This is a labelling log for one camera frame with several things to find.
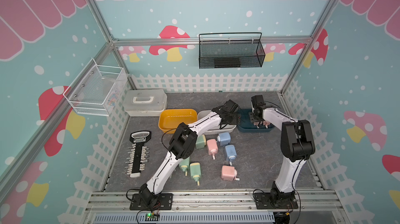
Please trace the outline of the white storage box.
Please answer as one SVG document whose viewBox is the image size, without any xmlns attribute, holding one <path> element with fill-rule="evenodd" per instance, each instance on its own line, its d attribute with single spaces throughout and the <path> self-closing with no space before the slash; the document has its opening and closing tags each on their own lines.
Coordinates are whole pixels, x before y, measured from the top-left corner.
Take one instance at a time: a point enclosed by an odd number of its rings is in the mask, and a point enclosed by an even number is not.
<svg viewBox="0 0 400 224">
<path fill-rule="evenodd" d="M 210 122 L 209 118 L 214 117 L 215 115 L 218 115 L 215 112 L 212 112 L 211 110 L 203 110 L 200 111 L 197 114 L 197 120 L 198 122 L 203 122 L 204 120 L 206 122 Z M 233 130 L 236 128 L 236 125 L 213 125 L 212 128 L 208 128 L 203 134 L 205 135 L 211 135 L 211 134 L 220 134 L 224 132 L 231 133 Z"/>
</svg>

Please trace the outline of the pink sharpener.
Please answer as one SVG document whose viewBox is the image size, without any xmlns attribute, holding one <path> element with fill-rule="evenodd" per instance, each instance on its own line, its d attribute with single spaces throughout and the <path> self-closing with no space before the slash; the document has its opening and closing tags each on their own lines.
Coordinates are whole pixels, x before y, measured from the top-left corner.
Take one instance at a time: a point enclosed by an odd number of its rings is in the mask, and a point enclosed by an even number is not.
<svg viewBox="0 0 400 224">
<path fill-rule="evenodd" d="M 221 178 L 225 181 L 240 181 L 238 171 L 233 166 L 223 165 L 221 169 Z"/>
<path fill-rule="evenodd" d="M 216 159 L 215 155 L 218 153 L 218 145 L 215 139 L 207 140 L 206 142 L 208 155 L 212 156 L 213 160 Z"/>
<path fill-rule="evenodd" d="M 263 125 L 266 127 L 266 128 L 269 128 L 269 125 L 270 125 L 271 123 L 269 122 L 269 121 L 263 121 Z"/>
<path fill-rule="evenodd" d="M 262 128 L 264 126 L 264 122 L 263 121 L 254 122 L 253 125 L 256 126 L 256 128 Z"/>
</svg>

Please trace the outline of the teal storage box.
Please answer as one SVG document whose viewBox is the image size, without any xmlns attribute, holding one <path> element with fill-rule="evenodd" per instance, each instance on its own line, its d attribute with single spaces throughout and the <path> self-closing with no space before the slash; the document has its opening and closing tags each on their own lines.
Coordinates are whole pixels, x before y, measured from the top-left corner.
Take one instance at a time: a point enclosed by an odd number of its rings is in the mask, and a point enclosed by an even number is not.
<svg viewBox="0 0 400 224">
<path fill-rule="evenodd" d="M 251 109 L 240 109 L 237 114 L 237 128 L 242 133 L 268 133 L 275 128 L 274 125 L 254 125 Z"/>
</svg>

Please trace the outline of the pink sharpener bottom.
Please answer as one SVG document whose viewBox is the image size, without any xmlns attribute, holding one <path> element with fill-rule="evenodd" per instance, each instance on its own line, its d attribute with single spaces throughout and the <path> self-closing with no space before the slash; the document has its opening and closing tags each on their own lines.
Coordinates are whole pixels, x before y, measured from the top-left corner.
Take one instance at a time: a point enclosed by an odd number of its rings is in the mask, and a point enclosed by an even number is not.
<svg viewBox="0 0 400 224">
<path fill-rule="evenodd" d="M 221 178 L 225 181 L 240 181 L 238 171 L 233 166 L 223 165 L 221 169 Z"/>
</svg>

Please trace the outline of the yellow storage box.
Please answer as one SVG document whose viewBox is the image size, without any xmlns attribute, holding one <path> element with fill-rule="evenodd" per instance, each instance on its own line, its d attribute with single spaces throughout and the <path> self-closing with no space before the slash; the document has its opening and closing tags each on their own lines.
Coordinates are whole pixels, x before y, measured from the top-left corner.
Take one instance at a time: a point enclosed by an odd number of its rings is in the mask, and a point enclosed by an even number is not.
<svg viewBox="0 0 400 224">
<path fill-rule="evenodd" d="M 158 127 L 166 133 L 178 127 L 179 124 L 189 125 L 196 122 L 198 114 L 194 109 L 167 109 L 164 110 L 158 121 Z"/>
</svg>

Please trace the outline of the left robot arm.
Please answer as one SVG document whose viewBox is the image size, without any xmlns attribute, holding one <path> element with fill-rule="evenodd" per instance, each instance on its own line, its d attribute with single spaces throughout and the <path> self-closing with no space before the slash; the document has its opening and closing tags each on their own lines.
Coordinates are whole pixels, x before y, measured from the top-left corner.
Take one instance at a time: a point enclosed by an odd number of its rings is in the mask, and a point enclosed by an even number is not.
<svg viewBox="0 0 400 224">
<path fill-rule="evenodd" d="M 158 196 L 161 194 L 168 178 L 184 159 L 188 158 L 195 149 L 198 137 L 211 128 L 219 125 L 233 125 L 237 122 L 239 106 L 228 100 L 222 106 L 215 107 L 200 120 L 185 124 L 180 123 L 169 141 L 168 152 L 162 164 L 147 183 L 139 189 L 139 197 L 149 209 L 158 205 Z"/>
</svg>

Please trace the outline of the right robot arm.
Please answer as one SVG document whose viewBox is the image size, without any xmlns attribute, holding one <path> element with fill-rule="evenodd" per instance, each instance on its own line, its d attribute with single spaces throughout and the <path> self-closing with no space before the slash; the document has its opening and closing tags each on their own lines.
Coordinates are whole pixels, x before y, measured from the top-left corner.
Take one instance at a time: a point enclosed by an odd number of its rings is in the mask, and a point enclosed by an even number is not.
<svg viewBox="0 0 400 224">
<path fill-rule="evenodd" d="M 295 199 L 295 184 L 300 171 L 315 153 L 311 124 L 308 120 L 292 118 L 275 107 L 267 106 L 261 95 L 253 96 L 251 102 L 252 122 L 266 122 L 281 131 L 280 148 L 284 159 L 270 191 L 270 202 L 277 206 L 280 202 Z"/>
</svg>

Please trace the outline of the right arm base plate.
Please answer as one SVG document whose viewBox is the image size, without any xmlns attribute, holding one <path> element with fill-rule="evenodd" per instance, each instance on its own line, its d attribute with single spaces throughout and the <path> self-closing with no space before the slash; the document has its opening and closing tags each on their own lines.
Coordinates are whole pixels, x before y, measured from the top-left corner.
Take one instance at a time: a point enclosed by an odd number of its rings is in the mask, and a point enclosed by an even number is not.
<svg viewBox="0 0 400 224">
<path fill-rule="evenodd" d="M 291 193 L 284 193 L 283 196 L 271 196 L 270 193 L 256 191 L 253 194 L 253 199 L 257 209 L 282 209 L 283 211 L 292 211 L 299 208 L 294 191 Z"/>
</svg>

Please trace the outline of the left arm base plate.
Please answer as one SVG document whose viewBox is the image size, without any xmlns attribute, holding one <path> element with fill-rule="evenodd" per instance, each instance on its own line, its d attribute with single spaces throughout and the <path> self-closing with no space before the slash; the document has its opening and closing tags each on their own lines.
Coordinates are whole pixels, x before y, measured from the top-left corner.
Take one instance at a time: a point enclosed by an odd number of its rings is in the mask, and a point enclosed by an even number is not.
<svg viewBox="0 0 400 224">
<path fill-rule="evenodd" d="M 129 209 L 130 210 L 171 210 L 173 203 L 172 193 L 161 193 L 156 196 L 156 202 L 151 206 L 147 206 L 145 201 L 140 198 L 139 194 L 134 194 L 131 200 Z"/>
</svg>

